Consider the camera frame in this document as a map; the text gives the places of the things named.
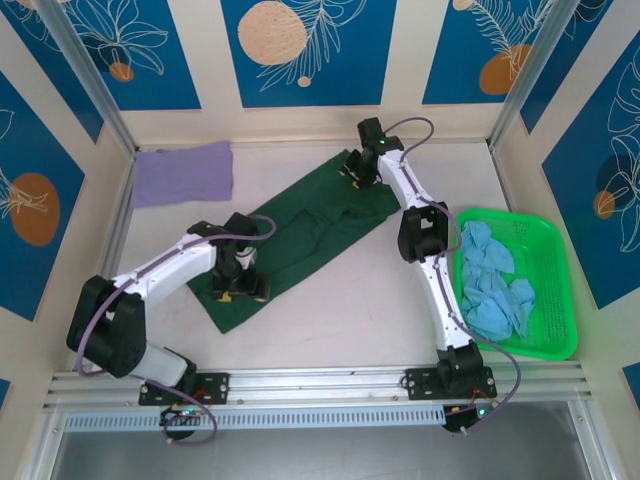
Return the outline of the purple folded t-shirt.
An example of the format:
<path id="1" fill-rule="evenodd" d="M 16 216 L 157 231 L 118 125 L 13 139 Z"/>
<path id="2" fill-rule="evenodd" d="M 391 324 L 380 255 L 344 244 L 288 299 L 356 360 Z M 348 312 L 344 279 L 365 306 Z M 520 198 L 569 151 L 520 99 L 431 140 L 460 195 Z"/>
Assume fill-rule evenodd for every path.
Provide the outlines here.
<path id="1" fill-rule="evenodd" d="M 134 209 L 189 201 L 229 201 L 233 152 L 229 142 L 140 152 L 134 169 Z"/>

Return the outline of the dark green t-shirt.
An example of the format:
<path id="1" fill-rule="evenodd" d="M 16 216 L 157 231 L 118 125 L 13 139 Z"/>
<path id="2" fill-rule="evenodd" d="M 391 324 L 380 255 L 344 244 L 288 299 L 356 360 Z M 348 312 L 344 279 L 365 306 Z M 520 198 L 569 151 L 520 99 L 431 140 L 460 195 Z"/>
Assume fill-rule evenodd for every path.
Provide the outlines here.
<path id="1" fill-rule="evenodd" d="M 343 150 L 255 210 L 276 232 L 257 245 L 257 271 L 275 299 L 306 280 L 399 209 L 390 186 L 358 189 L 339 173 Z"/>

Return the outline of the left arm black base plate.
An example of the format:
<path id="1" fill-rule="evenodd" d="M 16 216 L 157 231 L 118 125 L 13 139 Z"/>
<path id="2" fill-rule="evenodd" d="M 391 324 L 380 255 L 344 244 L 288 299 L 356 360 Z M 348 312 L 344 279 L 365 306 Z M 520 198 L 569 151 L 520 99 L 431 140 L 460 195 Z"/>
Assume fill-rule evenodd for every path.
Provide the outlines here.
<path id="1" fill-rule="evenodd" d="M 180 380 L 174 389 L 204 405 L 225 405 L 229 380 L 228 373 L 191 373 Z M 149 383 L 141 386 L 138 397 L 141 406 L 170 406 L 176 403 L 186 403 L 186 400 Z"/>

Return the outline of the aluminium mounting rail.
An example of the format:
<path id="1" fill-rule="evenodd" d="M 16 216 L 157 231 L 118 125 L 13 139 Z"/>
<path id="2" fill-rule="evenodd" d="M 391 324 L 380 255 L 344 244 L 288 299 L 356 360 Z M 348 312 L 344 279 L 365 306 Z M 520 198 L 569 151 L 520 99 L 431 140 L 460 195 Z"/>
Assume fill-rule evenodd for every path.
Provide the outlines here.
<path id="1" fill-rule="evenodd" d="M 231 408 L 391 406 L 409 401 L 405 366 L 235 369 L 220 389 Z M 119 411 L 138 406 L 142 382 L 132 378 L 53 375 L 46 412 Z M 577 361 L 525 362 L 513 402 L 590 400 L 592 389 Z"/>

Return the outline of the blue floral wall panel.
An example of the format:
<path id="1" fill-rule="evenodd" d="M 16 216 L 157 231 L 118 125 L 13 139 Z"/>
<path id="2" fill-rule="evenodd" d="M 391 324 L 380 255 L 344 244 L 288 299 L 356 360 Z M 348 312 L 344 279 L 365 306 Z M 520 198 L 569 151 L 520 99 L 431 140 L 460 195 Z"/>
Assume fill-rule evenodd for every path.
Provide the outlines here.
<path id="1" fill-rule="evenodd" d="M 596 305 L 640 287 L 640 41 L 543 163 Z"/>
<path id="2" fill-rule="evenodd" d="M 425 105 L 501 102 L 555 0 L 450 0 Z"/>
<path id="3" fill-rule="evenodd" d="M 84 178 L 0 72 L 0 307 L 36 318 Z"/>
<path id="4" fill-rule="evenodd" d="M 221 0 L 245 109 L 377 106 L 397 0 Z"/>
<path id="5" fill-rule="evenodd" d="M 200 108 L 168 0 L 57 1 L 120 110 Z M 33 0 L 0 0 L 0 13 L 61 96 L 90 108 Z"/>

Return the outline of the grey metal sheet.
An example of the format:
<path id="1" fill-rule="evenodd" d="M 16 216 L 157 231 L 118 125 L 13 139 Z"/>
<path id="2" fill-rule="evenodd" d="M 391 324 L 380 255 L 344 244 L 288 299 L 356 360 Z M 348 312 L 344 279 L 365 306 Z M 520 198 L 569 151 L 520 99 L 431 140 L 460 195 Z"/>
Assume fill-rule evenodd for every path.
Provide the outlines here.
<path id="1" fill-rule="evenodd" d="M 154 433 L 70 433 L 52 480 L 591 480 L 575 441 L 433 427 L 227 431 L 202 446 Z"/>

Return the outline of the aluminium frame post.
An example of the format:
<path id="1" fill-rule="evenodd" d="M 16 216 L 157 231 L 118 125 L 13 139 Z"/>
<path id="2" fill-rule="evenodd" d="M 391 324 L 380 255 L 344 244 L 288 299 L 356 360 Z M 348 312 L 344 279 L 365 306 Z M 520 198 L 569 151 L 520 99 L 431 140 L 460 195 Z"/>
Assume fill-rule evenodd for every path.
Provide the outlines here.
<path id="1" fill-rule="evenodd" d="M 136 144 L 120 109 L 107 88 L 90 54 L 57 0 L 33 0 L 36 10 L 73 70 L 84 91 L 123 150 L 132 158 Z"/>
<path id="2" fill-rule="evenodd" d="M 613 1 L 549 0 L 549 16 L 491 130 L 491 152 L 517 120 L 533 132 Z"/>

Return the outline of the aluminium table edge rail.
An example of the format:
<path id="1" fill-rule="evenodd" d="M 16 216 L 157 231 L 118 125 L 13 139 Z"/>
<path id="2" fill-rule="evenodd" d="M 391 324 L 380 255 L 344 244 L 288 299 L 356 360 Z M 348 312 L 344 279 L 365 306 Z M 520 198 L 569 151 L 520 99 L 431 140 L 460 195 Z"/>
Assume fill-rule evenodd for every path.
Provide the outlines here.
<path id="1" fill-rule="evenodd" d="M 503 162 L 501 160 L 500 154 L 498 153 L 498 149 L 497 147 L 492 144 L 490 141 L 487 141 L 487 147 L 488 147 L 488 151 L 489 154 L 491 156 L 493 165 L 494 165 L 494 169 L 496 172 L 496 176 L 498 178 L 499 184 L 500 184 L 500 188 L 505 200 L 505 204 L 507 207 L 507 210 L 510 212 L 514 212 L 515 211 L 515 207 L 514 207 L 514 203 L 512 200 L 512 195 L 511 195 L 511 191 L 509 188 L 509 182 L 507 180 L 504 168 L 503 168 Z"/>
<path id="2" fill-rule="evenodd" d="M 129 223 L 131 219 L 131 195 L 135 178 L 135 165 L 138 157 L 138 153 L 133 155 L 132 163 L 129 168 L 129 172 L 126 176 L 126 181 L 124 187 L 121 191 L 121 195 L 119 197 L 119 203 L 117 206 L 117 211 L 115 213 L 113 222 L 111 224 L 109 230 L 109 237 L 106 246 L 106 251 L 104 255 L 103 262 L 101 264 L 100 275 L 104 276 L 106 280 L 111 279 L 117 273 L 117 269 L 119 266 L 120 258 L 122 255 L 122 250 L 124 248 L 124 242 L 126 240 L 126 234 L 128 232 Z M 104 304 L 105 300 L 98 300 L 98 304 L 89 316 L 89 321 L 87 323 L 87 327 L 93 325 L 91 322 L 93 321 L 94 316 L 99 312 L 99 309 Z M 84 353 L 76 352 L 76 359 L 73 371 L 79 373 L 81 377 L 89 377 L 100 375 L 100 367 L 98 370 L 94 372 L 94 370 L 84 370 L 85 364 L 84 362 Z"/>

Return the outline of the green plastic basket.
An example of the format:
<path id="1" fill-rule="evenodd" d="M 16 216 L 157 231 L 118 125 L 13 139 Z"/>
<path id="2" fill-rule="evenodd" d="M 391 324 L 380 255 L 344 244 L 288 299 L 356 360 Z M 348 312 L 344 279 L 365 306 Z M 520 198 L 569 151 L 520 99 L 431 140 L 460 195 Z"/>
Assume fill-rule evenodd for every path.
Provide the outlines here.
<path id="1" fill-rule="evenodd" d="M 536 293 L 528 338 L 514 335 L 497 343 L 483 339 L 489 349 L 497 344 L 504 350 L 544 360 L 570 358 L 577 349 L 575 318 L 569 268 L 559 230 L 542 217 L 483 208 L 472 208 L 458 215 L 461 230 L 467 221 L 482 221 L 493 237 L 504 244 L 515 261 L 515 275 L 529 280 Z M 461 303 L 461 250 L 455 256 L 456 296 Z"/>

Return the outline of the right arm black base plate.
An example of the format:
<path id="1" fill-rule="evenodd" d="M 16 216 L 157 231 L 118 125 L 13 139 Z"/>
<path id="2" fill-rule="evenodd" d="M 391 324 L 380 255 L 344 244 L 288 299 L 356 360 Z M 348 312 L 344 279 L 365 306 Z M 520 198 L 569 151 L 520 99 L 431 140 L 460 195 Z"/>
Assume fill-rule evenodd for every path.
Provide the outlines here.
<path id="1" fill-rule="evenodd" d="M 404 381 L 410 400 L 471 399 L 476 390 L 491 399 L 498 394 L 489 367 L 452 380 L 444 380 L 436 368 L 411 368 Z"/>

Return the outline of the light blue t-shirt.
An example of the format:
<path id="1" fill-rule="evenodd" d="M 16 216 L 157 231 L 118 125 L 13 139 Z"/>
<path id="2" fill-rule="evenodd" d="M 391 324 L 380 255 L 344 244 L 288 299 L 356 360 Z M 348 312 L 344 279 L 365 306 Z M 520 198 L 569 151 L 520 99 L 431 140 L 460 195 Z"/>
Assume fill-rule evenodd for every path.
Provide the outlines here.
<path id="1" fill-rule="evenodd" d="M 469 328 L 497 343 L 516 335 L 528 338 L 536 293 L 529 280 L 515 275 L 510 250 L 482 221 L 462 228 L 460 308 Z"/>

